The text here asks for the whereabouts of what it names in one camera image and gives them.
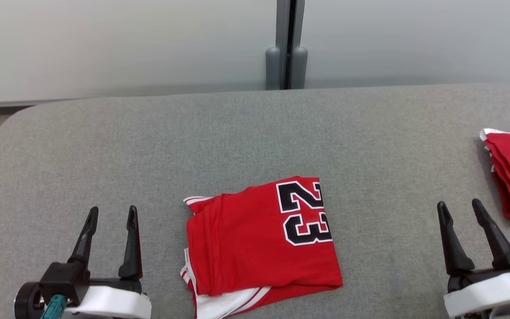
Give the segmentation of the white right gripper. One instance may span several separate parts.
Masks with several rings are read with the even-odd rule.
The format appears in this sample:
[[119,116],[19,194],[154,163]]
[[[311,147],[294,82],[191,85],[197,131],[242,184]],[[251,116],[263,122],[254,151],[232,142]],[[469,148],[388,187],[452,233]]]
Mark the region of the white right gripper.
[[483,228],[492,256],[492,268],[475,270],[453,228],[454,221],[445,202],[437,204],[448,292],[443,296],[450,319],[498,319],[510,316],[510,243],[482,202],[472,207]]

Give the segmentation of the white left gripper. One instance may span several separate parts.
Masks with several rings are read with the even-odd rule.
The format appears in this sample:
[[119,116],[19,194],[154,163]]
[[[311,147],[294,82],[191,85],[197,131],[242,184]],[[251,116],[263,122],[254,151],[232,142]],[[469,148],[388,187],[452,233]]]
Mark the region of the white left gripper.
[[[99,208],[89,210],[68,263],[89,262],[93,235],[97,230]],[[131,205],[126,223],[127,238],[120,279],[99,278],[89,283],[62,285],[62,295],[69,300],[66,312],[112,319],[151,319],[152,303],[143,292],[143,277],[138,211]]]

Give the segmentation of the red jersey number 23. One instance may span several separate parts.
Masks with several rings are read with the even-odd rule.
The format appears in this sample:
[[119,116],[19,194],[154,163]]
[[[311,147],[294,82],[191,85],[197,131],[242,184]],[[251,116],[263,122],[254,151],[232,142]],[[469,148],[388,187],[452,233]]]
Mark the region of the red jersey number 23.
[[194,319],[225,319],[343,286],[317,176],[184,203],[192,216],[180,275],[193,295]]

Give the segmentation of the grey wall baseboard strip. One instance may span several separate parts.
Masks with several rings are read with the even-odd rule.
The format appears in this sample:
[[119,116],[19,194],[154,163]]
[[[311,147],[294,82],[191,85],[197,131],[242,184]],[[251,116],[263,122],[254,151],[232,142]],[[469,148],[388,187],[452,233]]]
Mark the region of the grey wall baseboard strip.
[[14,108],[14,107],[30,107],[45,103],[52,103],[57,101],[69,101],[71,99],[47,99],[47,100],[29,100],[29,101],[0,101],[0,108]]

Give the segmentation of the grey rounded post foot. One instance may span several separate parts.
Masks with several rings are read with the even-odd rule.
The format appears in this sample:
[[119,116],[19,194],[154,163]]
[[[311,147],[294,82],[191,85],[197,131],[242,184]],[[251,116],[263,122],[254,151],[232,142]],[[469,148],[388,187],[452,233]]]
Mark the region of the grey rounded post foot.
[[281,49],[274,46],[265,52],[266,90],[281,89]]
[[296,47],[291,55],[290,89],[304,89],[306,79],[306,63],[308,50],[304,47]]

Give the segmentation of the grey partition post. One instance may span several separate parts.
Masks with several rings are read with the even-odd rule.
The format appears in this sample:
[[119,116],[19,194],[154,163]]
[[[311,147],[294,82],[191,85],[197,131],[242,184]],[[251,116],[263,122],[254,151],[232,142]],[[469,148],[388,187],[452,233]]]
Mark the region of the grey partition post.
[[275,45],[281,49],[281,89],[291,89],[291,55],[301,45],[305,0],[277,0]]

